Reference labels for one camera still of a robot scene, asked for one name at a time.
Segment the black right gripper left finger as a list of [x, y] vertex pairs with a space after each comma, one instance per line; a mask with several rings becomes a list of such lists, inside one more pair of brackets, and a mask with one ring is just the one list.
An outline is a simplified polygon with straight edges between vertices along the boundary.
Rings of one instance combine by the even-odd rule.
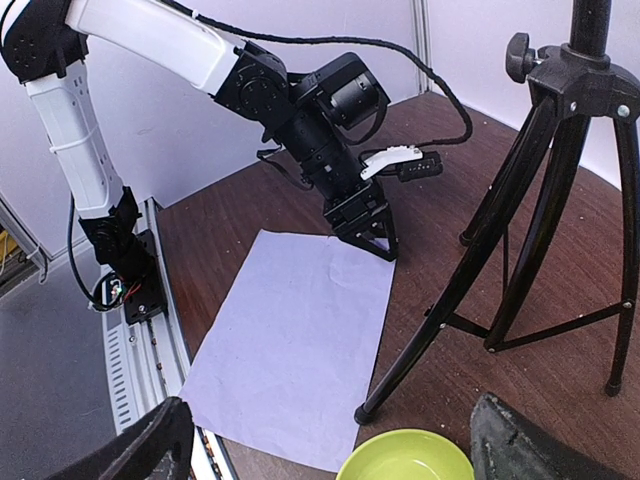
[[115, 439], [51, 479], [188, 479], [194, 422], [186, 401], [169, 397]]

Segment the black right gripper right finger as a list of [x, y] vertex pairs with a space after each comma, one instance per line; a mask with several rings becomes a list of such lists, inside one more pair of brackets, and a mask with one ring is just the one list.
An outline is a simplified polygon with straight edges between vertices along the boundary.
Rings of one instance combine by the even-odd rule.
[[470, 418], [476, 479], [623, 479], [548, 434], [497, 395], [480, 396]]

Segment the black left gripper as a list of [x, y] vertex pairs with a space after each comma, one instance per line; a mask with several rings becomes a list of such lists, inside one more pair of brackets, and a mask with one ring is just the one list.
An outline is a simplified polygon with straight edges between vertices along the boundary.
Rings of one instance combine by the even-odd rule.
[[383, 260], [397, 259], [393, 215], [379, 184], [365, 184], [342, 199], [326, 200], [323, 215], [342, 242]]

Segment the lavender paper sheet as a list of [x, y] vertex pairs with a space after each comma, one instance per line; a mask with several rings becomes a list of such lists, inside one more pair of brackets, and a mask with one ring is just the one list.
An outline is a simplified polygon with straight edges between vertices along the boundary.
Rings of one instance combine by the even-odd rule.
[[259, 232], [181, 389], [195, 424], [339, 470], [355, 445], [394, 270], [335, 237]]

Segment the black perforated music stand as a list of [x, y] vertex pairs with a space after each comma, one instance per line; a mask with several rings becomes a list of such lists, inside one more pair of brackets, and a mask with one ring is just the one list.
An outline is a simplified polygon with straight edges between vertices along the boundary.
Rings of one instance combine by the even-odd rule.
[[[461, 232], [465, 252], [437, 301], [379, 384], [355, 410], [360, 425], [372, 422], [438, 334], [454, 328], [500, 352], [567, 333], [601, 320], [618, 320], [611, 372], [604, 390], [621, 390], [639, 289], [639, 81], [606, 52], [611, 5], [577, 1], [569, 40], [532, 49], [514, 35], [505, 54], [509, 77], [529, 87], [532, 106], [504, 163], [474, 216]], [[614, 127], [622, 188], [623, 265], [620, 300], [605, 308], [518, 338], [509, 331], [549, 250], [578, 171], [590, 123], [609, 118]], [[460, 316], [458, 306], [496, 249], [508, 246], [508, 227], [533, 180], [538, 198], [516, 261], [502, 262], [502, 298], [489, 327]]]

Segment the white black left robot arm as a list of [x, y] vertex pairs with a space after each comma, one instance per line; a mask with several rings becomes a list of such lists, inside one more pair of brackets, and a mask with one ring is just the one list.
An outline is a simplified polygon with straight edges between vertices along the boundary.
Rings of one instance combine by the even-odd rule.
[[[194, 1], [199, 13], [287, 37], [357, 36], [416, 49], [421, 1]], [[173, 73], [98, 38], [88, 42], [89, 93], [112, 163], [138, 200], [170, 206], [251, 164], [262, 130]], [[66, 226], [69, 188], [26, 89], [1, 73], [1, 196], [50, 257], [80, 229]]]

